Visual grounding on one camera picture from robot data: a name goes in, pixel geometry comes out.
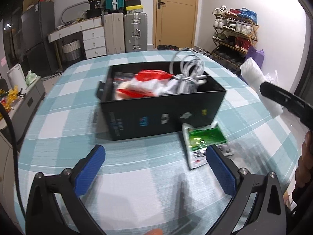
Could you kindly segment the person's right hand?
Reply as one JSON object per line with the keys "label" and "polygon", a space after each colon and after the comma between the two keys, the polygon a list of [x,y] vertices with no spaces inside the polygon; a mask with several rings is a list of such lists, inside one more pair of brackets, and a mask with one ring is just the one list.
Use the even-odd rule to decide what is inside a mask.
{"label": "person's right hand", "polygon": [[298,167],[295,172],[296,187],[303,188],[311,179],[312,170],[312,133],[308,131],[301,148],[301,156],[298,159]]}

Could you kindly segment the person's left hand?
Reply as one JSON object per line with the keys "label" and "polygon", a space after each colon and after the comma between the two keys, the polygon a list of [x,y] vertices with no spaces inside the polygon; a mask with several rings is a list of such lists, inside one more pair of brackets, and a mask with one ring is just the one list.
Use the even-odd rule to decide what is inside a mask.
{"label": "person's left hand", "polygon": [[150,230],[146,232],[144,235],[163,235],[163,230],[160,228]]}

